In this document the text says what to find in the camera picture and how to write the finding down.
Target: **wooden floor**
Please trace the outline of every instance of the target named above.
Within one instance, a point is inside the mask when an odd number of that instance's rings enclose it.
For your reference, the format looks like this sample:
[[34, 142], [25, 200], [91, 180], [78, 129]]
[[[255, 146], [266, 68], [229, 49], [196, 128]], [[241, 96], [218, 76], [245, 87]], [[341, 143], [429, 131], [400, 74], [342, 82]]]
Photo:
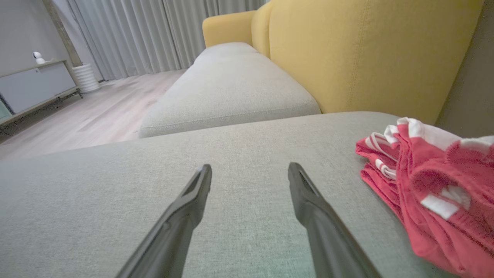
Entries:
[[184, 70], [134, 76], [55, 102], [0, 132], [0, 160], [32, 157], [138, 138], [149, 109]]

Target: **gray curtain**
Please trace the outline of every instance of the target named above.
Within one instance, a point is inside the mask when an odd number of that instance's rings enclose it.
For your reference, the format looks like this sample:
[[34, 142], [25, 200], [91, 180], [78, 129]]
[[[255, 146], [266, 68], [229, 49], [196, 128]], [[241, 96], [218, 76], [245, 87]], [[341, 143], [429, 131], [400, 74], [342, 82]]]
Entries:
[[105, 80], [187, 68], [204, 50], [202, 21], [264, 0], [68, 0]]

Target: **sofa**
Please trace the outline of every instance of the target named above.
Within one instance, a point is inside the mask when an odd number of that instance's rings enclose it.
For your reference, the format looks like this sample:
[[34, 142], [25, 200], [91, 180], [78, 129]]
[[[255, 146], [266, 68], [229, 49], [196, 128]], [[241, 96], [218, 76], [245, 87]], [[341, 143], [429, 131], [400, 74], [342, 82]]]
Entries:
[[435, 121], [481, 7], [272, 0], [208, 18], [208, 48], [141, 139], [0, 163], [0, 277], [114, 277], [206, 163], [211, 190], [183, 277], [315, 277], [289, 162], [383, 277], [449, 277], [414, 255], [361, 180], [355, 143], [398, 116]]

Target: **folded clothing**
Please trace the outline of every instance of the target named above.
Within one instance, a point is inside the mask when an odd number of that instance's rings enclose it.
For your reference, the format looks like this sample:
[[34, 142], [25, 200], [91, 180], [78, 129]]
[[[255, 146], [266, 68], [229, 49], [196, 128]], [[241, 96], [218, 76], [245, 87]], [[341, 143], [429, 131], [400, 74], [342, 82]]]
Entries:
[[462, 277], [494, 277], [494, 136], [462, 139], [401, 118], [356, 153], [416, 255]]

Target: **plant pot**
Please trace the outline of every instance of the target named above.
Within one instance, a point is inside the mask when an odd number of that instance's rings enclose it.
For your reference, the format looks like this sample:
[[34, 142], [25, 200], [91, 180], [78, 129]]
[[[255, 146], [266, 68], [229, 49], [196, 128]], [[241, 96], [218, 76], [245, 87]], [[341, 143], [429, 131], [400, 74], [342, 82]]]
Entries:
[[94, 76], [91, 64], [72, 68], [80, 84], [81, 93], [90, 93], [101, 88]]

